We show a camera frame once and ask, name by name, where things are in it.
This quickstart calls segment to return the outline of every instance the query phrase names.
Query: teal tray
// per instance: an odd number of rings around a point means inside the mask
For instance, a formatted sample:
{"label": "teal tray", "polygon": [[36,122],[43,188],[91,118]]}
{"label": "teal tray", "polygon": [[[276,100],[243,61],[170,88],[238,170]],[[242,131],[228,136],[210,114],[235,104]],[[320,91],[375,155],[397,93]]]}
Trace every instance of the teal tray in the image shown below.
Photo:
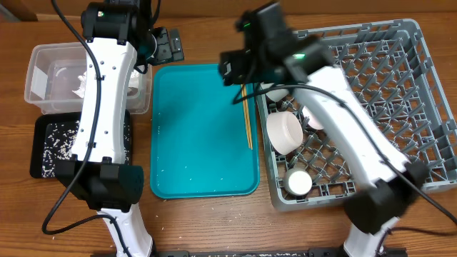
{"label": "teal tray", "polygon": [[249,99],[253,150],[240,86],[223,86],[216,64],[168,66],[154,78],[151,189],[160,198],[241,196],[260,181],[256,106]]}

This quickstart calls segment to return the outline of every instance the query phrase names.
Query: wooden table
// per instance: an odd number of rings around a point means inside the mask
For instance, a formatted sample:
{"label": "wooden table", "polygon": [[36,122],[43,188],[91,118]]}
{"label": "wooden table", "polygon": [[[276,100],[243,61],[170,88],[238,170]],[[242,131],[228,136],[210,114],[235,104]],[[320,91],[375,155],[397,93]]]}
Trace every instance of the wooden table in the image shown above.
{"label": "wooden table", "polygon": [[[290,16],[297,29],[412,18],[423,29],[444,91],[457,111],[457,13],[360,14]],[[221,51],[242,47],[233,29],[235,19],[159,19],[159,25],[179,29],[186,60],[182,64],[216,63]],[[67,233],[45,236],[41,223],[64,187],[53,179],[29,175],[34,122],[41,115],[24,101],[24,81],[32,49],[37,44],[76,41],[61,22],[0,24],[0,256],[88,256],[111,251],[111,237],[102,221]],[[149,188],[151,112],[134,116],[134,164],[146,174],[141,213],[159,250],[248,251],[340,246],[350,222],[342,208],[280,213],[270,202],[263,146],[261,182],[250,196],[162,201]],[[433,194],[457,213],[457,191]],[[58,228],[93,215],[86,203],[69,196],[54,219]],[[401,220],[402,226],[452,231],[442,214],[420,200]],[[455,256],[456,238],[397,233],[388,246],[407,247],[410,256]]]}

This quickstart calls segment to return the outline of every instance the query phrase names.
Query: gray dish rack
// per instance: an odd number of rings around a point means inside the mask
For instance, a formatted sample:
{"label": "gray dish rack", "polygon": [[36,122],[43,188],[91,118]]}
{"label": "gray dish rack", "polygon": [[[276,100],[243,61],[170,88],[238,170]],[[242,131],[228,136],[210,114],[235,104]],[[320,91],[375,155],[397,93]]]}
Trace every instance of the gray dish rack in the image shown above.
{"label": "gray dish rack", "polygon": [[[425,191],[457,187],[457,125],[416,21],[400,19],[368,24],[296,31],[299,38],[317,35],[343,67],[356,97],[391,143],[411,161],[431,169]],[[301,107],[290,96],[273,102],[257,96],[271,202],[280,211],[335,206],[358,188],[343,155],[323,131],[307,126]],[[275,152],[266,133],[266,118],[293,112],[303,128],[303,143],[287,156]],[[306,196],[283,189],[282,178],[293,167],[313,179]]]}

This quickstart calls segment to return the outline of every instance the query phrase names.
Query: black mount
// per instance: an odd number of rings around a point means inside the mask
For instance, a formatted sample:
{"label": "black mount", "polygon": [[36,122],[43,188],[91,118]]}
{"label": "black mount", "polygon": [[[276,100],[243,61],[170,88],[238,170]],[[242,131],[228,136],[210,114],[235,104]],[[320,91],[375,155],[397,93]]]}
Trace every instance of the black mount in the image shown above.
{"label": "black mount", "polygon": [[[81,161],[56,160],[56,178],[68,187]],[[116,208],[129,212],[131,204],[138,203],[143,193],[144,174],[140,166],[87,162],[85,171],[71,188],[79,200],[87,202],[91,210]]]}
{"label": "black mount", "polygon": [[[403,175],[421,188],[430,171],[422,161],[405,164]],[[362,232],[375,234],[393,217],[402,216],[418,194],[401,178],[377,181],[376,188],[356,193],[344,202],[344,211]]]}
{"label": "black mount", "polygon": [[[81,15],[83,37],[88,43],[96,37],[117,39],[120,45],[129,42],[137,51],[135,69],[141,74],[147,72],[148,64],[155,66],[184,60],[178,31],[174,30],[169,39],[165,28],[153,29],[151,15],[151,0],[93,2]],[[164,56],[163,52],[173,54]],[[138,66],[144,66],[144,69],[140,70]]]}
{"label": "black mount", "polygon": [[244,34],[244,49],[221,53],[219,73],[225,86],[307,82],[307,74],[333,65],[326,45],[314,36],[299,39],[292,32],[279,3],[245,12],[235,27]]}

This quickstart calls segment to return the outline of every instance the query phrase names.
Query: wooden surface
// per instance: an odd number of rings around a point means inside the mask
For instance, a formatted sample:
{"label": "wooden surface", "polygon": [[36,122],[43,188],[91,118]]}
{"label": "wooden surface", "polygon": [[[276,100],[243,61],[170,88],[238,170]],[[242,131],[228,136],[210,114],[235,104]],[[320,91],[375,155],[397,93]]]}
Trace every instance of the wooden surface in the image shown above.
{"label": "wooden surface", "polygon": [[[444,91],[457,111],[457,14],[360,14],[289,16],[297,29],[413,18],[421,25]],[[234,19],[159,19],[159,25],[180,30],[186,61],[215,63],[219,53],[241,47]],[[29,175],[34,122],[41,115],[24,101],[24,81],[32,49],[37,44],[75,41],[60,22],[0,24],[0,256],[88,256],[114,251],[102,221],[60,235],[45,236],[41,223],[64,187],[53,179]],[[162,201],[149,188],[151,112],[134,116],[134,164],[146,174],[141,213],[159,250],[248,251],[340,246],[350,222],[341,208],[280,213],[270,202],[263,146],[261,182],[250,196]],[[433,194],[457,213],[457,191]],[[58,228],[93,215],[83,201],[69,196],[51,221]],[[452,231],[454,225],[423,200],[401,220],[402,226]],[[456,256],[456,238],[397,233],[388,246],[408,247],[410,256]]]}
{"label": "wooden surface", "polygon": [[[15,1],[40,17],[42,14],[55,16],[49,0],[1,0]],[[94,0],[65,1],[57,0],[64,14],[81,16],[88,3]],[[161,18],[176,17],[236,17],[245,10],[256,9],[271,0],[163,0]],[[157,0],[152,1],[155,8]],[[366,0],[280,0],[286,14],[366,14],[420,12],[420,11],[457,11],[455,0],[383,0],[367,4]]]}

